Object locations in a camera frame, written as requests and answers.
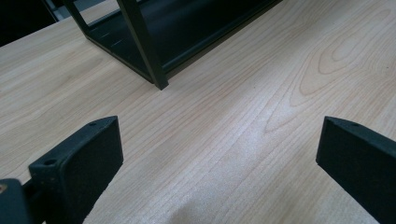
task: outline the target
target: black metal shelf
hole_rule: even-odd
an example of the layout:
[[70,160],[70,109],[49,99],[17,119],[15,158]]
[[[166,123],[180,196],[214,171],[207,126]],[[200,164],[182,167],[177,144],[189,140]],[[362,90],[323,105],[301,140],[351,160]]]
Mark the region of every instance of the black metal shelf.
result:
[[86,24],[64,0],[93,43],[161,90],[168,74],[279,0],[118,0],[120,10]]

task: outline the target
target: black object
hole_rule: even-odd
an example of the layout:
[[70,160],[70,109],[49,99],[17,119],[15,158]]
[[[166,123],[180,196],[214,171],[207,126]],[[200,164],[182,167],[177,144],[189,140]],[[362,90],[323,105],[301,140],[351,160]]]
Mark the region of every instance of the black object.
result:
[[326,117],[317,163],[380,223],[396,223],[396,142]]
[[85,125],[29,165],[23,187],[0,180],[0,223],[82,223],[122,161],[117,117]]
[[56,21],[42,0],[1,0],[0,47]]
[[162,90],[172,71],[281,0],[117,1],[120,11],[90,24],[64,5],[88,39]]

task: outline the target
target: light wood tabletop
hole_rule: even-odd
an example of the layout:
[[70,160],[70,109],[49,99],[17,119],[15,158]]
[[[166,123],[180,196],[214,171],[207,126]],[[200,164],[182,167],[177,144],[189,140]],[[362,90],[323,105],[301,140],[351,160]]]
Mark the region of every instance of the light wood tabletop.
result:
[[124,164],[85,223],[376,223],[315,158],[324,116],[396,139],[396,1],[284,0],[163,91],[71,19],[0,48],[0,73],[0,178],[119,116]]

